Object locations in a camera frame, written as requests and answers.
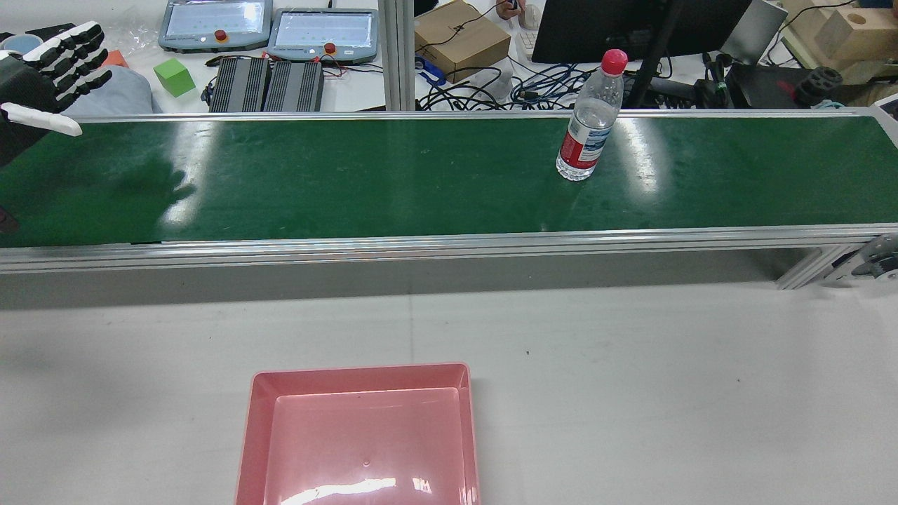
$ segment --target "keyboard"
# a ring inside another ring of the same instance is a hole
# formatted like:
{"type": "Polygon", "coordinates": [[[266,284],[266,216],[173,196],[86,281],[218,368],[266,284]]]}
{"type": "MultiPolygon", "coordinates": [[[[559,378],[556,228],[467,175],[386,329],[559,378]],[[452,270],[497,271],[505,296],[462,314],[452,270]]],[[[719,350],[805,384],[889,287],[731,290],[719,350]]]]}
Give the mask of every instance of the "keyboard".
{"type": "Polygon", "coordinates": [[[533,61],[533,48],[536,47],[536,34],[534,30],[520,30],[517,33],[517,47],[527,59],[533,61]]]}

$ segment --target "monitor stand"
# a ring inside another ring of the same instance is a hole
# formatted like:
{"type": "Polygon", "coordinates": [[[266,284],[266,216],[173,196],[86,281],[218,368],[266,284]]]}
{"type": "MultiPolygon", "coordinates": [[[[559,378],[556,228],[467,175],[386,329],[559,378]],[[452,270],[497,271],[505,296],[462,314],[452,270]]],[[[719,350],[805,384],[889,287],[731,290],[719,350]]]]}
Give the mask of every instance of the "monitor stand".
{"type": "Polygon", "coordinates": [[[680,19],[683,7],[688,0],[666,0],[664,19],[661,27],[653,34],[648,45],[646,57],[642,58],[642,66],[636,73],[636,81],[630,89],[627,100],[623,103],[624,109],[641,109],[646,99],[646,92],[652,84],[652,78],[658,70],[658,64],[667,51],[667,42],[670,41],[674,28],[680,19]]]}

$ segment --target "computer monitor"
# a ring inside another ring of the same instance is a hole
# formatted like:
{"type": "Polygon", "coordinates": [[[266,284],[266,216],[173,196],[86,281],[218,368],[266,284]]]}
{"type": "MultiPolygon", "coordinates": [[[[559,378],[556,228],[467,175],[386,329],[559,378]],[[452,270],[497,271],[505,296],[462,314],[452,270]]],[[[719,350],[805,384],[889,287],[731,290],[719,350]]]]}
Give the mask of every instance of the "computer monitor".
{"type": "MultiPolygon", "coordinates": [[[[667,56],[719,50],[752,0],[686,0],[667,56]]],[[[546,0],[533,48],[537,63],[598,63],[608,49],[646,57],[665,21],[665,0],[546,0]]]]}

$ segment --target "green conveyor belt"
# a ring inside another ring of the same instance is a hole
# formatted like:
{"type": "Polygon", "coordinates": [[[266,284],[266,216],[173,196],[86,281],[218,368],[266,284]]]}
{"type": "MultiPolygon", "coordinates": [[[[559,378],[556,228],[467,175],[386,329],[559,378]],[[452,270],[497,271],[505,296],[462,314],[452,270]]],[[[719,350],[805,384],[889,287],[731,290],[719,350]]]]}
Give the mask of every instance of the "green conveyor belt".
{"type": "Polygon", "coordinates": [[[0,246],[898,222],[865,117],[622,118],[563,180],[566,120],[169,121],[51,134],[0,169],[0,246]]]}

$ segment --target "bottle label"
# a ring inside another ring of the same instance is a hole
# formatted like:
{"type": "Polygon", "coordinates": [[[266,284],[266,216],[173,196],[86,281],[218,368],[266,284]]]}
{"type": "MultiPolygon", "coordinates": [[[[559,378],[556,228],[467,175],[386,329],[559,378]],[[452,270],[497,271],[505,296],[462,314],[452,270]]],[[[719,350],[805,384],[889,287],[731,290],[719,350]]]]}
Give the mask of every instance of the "bottle label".
{"type": "Polygon", "coordinates": [[[599,155],[602,154],[605,140],[611,132],[611,128],[589,128],[577,118],[571,118],[568,134],[561,144],[561,159],[580,170],[593,168],[599,162],[599,155]]]}

